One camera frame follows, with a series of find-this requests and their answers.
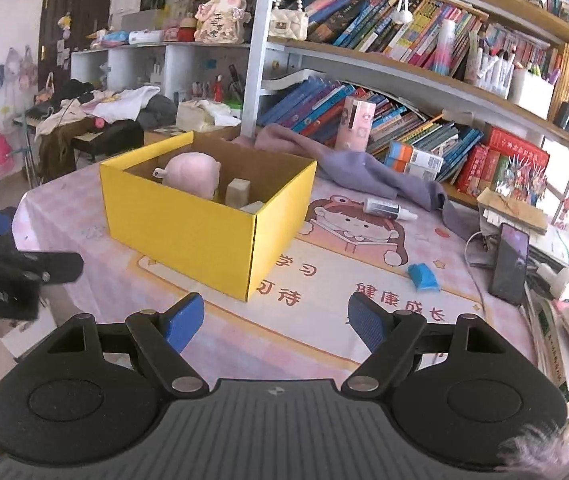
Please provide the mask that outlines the blue packet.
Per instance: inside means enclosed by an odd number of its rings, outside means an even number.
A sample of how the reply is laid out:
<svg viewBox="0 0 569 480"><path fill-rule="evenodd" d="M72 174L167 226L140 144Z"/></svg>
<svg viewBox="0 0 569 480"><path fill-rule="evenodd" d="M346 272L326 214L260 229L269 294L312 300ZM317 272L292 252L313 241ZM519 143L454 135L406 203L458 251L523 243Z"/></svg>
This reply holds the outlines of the blue packet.
<svg viewBox="0 0 569 480"><path fill-rule="evenodd" d="M426 263L413 263L407 273L417 292L439 292L441 290L437 278Z"/></svg>

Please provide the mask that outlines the white spray bottle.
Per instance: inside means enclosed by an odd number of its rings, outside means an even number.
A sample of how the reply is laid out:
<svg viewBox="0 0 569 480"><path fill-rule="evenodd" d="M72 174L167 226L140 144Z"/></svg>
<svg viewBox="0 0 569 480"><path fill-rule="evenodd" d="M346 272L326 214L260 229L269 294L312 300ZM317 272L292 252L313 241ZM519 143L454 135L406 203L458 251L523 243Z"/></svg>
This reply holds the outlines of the white spray bottle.
<svg viewBox="0 0 569 480"><path fill-rule="evenodd" d="M382 200L382 198L366 198L363 209L366 214L371 214L372 216L380 218L399 221L415 221L418 219L417 214L399 206L399 204L396 204L391 200Z"/></svg>

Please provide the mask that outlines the pink plush toy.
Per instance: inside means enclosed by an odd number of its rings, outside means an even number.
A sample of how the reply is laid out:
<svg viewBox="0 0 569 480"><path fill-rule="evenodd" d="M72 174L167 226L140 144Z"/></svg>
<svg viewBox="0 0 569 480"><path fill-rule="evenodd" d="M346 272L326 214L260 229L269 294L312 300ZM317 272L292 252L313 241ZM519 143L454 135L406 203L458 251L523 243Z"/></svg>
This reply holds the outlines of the pink plush toy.
<svg viewBox="0 0 569 480"><path fill-rule="evenodd" d="M189 152L172 157L164 168L155 168L152 177L163 185L204 200L214 200L222 164L212 156Z"/></svg>

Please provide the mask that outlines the white foam block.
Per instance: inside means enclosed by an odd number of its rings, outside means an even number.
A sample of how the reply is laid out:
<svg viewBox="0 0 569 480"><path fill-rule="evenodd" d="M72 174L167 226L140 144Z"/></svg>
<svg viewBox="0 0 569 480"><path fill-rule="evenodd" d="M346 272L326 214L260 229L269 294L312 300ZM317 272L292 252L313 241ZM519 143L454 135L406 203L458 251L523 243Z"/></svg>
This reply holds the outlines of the white foam block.
<svg viewBox="0 0 569 480"><path fill-rule="evenodd" d="M245 205L240 208L241 211L247 212L248 214L256 214L264 207L264 203L260 200L256 200L255 202Z"/></svg>

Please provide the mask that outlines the pink cartoon tablecloth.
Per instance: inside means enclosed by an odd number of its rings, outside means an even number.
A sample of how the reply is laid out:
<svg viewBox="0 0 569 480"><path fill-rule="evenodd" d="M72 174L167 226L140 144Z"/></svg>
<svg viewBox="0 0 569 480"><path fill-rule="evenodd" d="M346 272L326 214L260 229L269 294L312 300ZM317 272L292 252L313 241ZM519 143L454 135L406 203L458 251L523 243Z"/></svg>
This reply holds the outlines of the pink cartoon tablecloth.
<svg viewBox="0 0 569 480"><path fill-rule="evenodd" d="M188 292L199 292L205 320L185 355L207 380L344 378L367 356L347 321L353 292L391 311L417 311L430 322L481 314L522 354L533 356L527 322L517 308L487 292L482 272L466 266L468 251L460 237L427 212L405 231L408 257L431 268L439 282L435 292L418 292L404 268L383 265L380 252L342 254L300 236L252 298L242 302L114 240L94 167L27 192L13 221L20 249L69 250L83 257L83 275L65 290L78 310L99 322L121 322L147 308L162 311Z"/></svg>

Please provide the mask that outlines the black smartphone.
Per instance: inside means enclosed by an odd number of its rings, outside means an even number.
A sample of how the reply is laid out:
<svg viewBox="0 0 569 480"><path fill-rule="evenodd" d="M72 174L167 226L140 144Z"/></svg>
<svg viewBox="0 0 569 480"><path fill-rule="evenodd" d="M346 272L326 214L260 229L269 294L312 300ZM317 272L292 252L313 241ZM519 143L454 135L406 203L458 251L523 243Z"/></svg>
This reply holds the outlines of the black smartphone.
<svg viewBox="0 0 569 480"><path fill-rule="evenodd" d="M513 306L519 306L524 297L529 245L526 232L508 223L501 224L489 292Z"/></svg>

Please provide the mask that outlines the yellow cardboard box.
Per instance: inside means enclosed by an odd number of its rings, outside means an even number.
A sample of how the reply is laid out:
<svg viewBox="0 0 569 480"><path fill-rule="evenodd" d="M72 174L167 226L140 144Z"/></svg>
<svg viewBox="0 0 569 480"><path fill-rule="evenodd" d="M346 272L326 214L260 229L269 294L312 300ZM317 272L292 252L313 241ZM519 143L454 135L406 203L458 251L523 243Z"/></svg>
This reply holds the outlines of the yellow cardboard box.
<svg viewBox="0 0 569 480"><path fill-rule="evenodd" d="M152 177L179 154L199 152L222 164L214 200ZM183 133L115 156L99 166L104 210L114 240L193 280L249 300L289 247L306 217L316 162L211 136ZM249 180L256 214L225 205L227 185Z"/></svg>

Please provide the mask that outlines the small beige block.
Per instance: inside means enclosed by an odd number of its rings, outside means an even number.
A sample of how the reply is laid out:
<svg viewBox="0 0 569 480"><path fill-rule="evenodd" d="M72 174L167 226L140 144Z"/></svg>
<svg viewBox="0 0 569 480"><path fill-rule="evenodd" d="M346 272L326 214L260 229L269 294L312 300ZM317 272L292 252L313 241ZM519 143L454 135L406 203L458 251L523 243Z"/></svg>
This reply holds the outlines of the small beige block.
<svg viewBox="0 0 569 480"><path fill-rule="evenodd" d="M241 209L249 204L251 182L249 180L234 178L226 188L225 205Z"/></svg>

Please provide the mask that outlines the red dictionary book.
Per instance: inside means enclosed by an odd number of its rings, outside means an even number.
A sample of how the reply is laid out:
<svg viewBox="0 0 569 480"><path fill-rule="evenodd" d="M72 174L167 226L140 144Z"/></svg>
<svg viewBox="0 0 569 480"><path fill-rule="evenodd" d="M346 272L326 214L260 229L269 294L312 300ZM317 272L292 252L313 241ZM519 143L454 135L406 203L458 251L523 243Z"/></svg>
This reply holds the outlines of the red dictionary book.
<svg viewBox="0 0 569 480"><path fill-rule="evenodd" d="M456 188L460 193L470 196L478 195L487 154L489 154L489 148L484 144L477 144L472 148L467 162L465 162L465 166L463 166L463 170L461 170L456 181Z"/></svg>

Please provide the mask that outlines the brown paper envelope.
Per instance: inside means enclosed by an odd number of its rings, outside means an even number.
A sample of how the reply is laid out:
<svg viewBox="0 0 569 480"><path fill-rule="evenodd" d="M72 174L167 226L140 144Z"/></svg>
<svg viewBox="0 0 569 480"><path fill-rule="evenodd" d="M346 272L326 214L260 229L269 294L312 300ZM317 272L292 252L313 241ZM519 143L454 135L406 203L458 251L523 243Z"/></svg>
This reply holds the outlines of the brown paper envelope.
<svg viewBox="0 0 569 480"><path fill-rule="evenodd" d="M522 200L506 197L486 188L477 197L477 204L482 212L492 211L493 214L516 222L520 226L527 226L541 234L547 231L546 214Z"/></svg>

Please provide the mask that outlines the purple cloth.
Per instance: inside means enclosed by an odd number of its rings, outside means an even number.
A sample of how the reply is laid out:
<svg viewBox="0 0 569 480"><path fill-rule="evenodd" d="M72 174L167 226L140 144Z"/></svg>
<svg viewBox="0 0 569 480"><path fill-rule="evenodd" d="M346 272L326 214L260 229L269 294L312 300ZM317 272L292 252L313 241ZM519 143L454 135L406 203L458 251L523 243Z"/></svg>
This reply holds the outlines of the purple cloth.
<svg viewBox="0 0 569 480"><path fill-rule="evenodd" d="M387 200L409 200L426 211L441 214L442 222L463 240L479 230L478 220L460 214L440 183L391 169L366 152L337 151L283 126L271 124L234 143L271 153L288 153L316 160L326 178L342 188Z"/></svg>

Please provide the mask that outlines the orange blue white box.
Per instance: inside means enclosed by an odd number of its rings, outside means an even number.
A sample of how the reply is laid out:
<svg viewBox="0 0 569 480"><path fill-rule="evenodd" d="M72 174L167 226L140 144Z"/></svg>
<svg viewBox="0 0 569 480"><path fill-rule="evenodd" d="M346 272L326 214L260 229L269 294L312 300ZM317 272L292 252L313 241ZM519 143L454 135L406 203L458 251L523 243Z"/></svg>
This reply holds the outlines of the orange blue white box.
<svg viewBox="0 0 569 480"><path fill-rule="evenodd" d="M392 141L385 157L385 166L402 174L410 174L423 181L434 181L444 165L444 158Z"/></svg>

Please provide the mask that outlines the pink rectangular container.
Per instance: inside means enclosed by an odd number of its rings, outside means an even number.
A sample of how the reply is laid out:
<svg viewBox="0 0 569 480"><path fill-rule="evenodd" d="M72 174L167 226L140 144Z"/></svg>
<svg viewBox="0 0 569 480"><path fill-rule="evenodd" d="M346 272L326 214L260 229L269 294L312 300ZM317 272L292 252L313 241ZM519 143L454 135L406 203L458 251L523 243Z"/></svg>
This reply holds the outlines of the pink rectangular container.
<svg viewBox="0 0 569 480"><path fill-rule="evenodd" d="M348 96L342 110L335 149L337 151L365 152L376 104Z"/></svg>

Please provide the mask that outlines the white quilted handbag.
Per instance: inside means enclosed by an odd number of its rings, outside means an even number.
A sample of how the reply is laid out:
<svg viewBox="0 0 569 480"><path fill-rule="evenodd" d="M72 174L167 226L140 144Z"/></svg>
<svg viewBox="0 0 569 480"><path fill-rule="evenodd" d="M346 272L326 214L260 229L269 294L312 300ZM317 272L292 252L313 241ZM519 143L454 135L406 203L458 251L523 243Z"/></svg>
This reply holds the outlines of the white quilted handbag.
<svg viewBox="0 0 569 480"><path fill-rule="evenodd" d="M302 0L275 0L270 11L268 35L274 38L305 41L309 16Z"/></svg>

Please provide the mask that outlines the white bookshelf frame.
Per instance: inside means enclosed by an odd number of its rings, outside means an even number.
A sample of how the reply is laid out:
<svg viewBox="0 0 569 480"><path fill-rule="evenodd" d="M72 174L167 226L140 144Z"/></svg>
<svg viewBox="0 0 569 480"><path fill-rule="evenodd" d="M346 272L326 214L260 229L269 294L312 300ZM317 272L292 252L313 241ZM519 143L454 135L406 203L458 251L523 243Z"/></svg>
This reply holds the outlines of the white bookshelf frame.
<svg viewBox="0 0 569 480"><path fill-rule="evenodd" d="M522 29L557 47L569 44L569 24L524 0L454 1L470 3L475 11L486 11L490 18L511 28ZM268 54L279 52L287 57L280 66L283 72L294 66L325 68L332 77L389 90L427 112L470 112L475 119L491 122L512 133L524 134L530 141L543 136L569 148L569 133L565 130L490 91L458 79L393 61L380 54L359 53L308 41L270 39L270 4L271 0L256 0L242 112L241 133L245 136L253 132L260 113L262 84L270 71Z"/></svg>

